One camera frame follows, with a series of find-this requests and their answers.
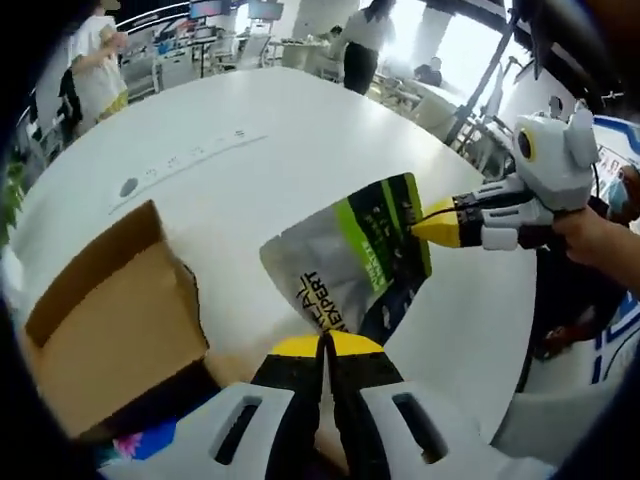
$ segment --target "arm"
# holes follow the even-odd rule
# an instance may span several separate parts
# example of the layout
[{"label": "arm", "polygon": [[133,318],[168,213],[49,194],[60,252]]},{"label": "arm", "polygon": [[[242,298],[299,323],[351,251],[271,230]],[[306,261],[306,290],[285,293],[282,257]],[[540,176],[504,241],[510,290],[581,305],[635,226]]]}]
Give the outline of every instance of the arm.
[{"label": "arm", "polygon": [[640,297],[640,236],[599,217],[591,208],[554,223],[572,260],[597,268]]}]

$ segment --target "black cable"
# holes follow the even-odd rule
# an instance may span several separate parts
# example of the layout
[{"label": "black cable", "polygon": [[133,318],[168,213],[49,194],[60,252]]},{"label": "black cable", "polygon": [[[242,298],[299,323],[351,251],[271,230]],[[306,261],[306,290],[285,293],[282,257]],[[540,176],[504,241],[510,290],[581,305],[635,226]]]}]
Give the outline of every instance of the black cable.
[{"label": "black cable", "polygon": [[442,215],[443,213],[455,212],[456,207],[443,208],[442,210],[438,210],[436,212],[430,213],[426,217],[421,218],[418,223],[424,222],[425,220],[429,220],[430,218],[435,217],[436,215]]},{"label": "black cable", "polygon": [[596,198],[600,198],[600,175],[598,175],[598,169],[595,163],[591,165],[591,168],[593,169],[593,176],[596,178]]}]

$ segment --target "woman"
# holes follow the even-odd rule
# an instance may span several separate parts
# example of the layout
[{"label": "woman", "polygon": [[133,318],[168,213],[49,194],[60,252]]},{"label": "woman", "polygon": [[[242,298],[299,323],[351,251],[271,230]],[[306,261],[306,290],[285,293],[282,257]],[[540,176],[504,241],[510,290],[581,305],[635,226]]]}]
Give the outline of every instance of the woman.
[{"label": "woman", "polygon": [[369,90],[378,67],[380,49],[395,39],[393,22],[389,18],[395,3],[395,0],[373,0],[347,21],[332,49],[333,56],[337,56],[347,46],[344,52],[345,88],[360,95]]},{"label": "woman", "polygon": [[118,49],[127,43],[125,33],[116,30],[107,10],[118,10],[117,0],[101,0],[71,39],[71,72],[84,130],[122,110],[127,105],[127,85],[118,66]]}]

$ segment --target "desk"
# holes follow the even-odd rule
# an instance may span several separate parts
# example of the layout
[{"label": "desk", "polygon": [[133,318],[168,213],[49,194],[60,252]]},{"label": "desk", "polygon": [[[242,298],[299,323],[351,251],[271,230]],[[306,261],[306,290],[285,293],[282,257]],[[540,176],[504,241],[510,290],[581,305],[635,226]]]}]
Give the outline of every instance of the desk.
[{"label": "desk", "polygon": [[[261,139],[110,214],[132,174],[212,132],[238,129]],[[239,71],[164,91],[91,129],[26,196],[12,245],[24,263],[27,310],[91,239],[153,198],[173,250],[198,278],[213,370],[222,383],[250,376],[279,339],[312,331],[272,284],[260,247],[332,202],[403,172],[415,174],[425,206],[482,184],[475,169],[418,126],[303,72]],[[489,441],[527,350],[535,254],[433,246],[432,263],[433,277],[387,351],[405,378],[424,381],[473,415]],[[322,450],[341,460],[330,404],[321,429]]]},{"label": "desk", "polygon": [[313,67],[313,57],[318,50],[328,48],[329,44],[325,42],[305,42],[305,43],[283,43],[272,42],[274,47],[282,47],[282,66],[296,68],[307,73]]},{"label": "desk", "polygon": [[[213,36],[213,37],[205,37],[205,38],[193,38],[189,41],[189,45],[193,46],[193,45],[200,45],[200,78],[204,77],[204,46],[205,45],[210,45],[212,43],[218,42],[218,41],[222,41],[223,38],[220,38],[218,36]],[[230,56],[231,52],[229,52],[229,54],[224,54],[224,55],[220,55],[220,56]]]}]

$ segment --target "snack bag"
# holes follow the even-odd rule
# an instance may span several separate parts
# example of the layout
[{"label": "snack bag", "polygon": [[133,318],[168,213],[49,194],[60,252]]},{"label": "snack bag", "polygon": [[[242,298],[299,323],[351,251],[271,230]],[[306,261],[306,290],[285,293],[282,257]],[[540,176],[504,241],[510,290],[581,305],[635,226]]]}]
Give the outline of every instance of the snack bag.
[{"label": "snack bag", "polygon": [[431,275],[415,177],[373,183],[269,240],[260,258],[288,302],[322,331],[384,344]]}]

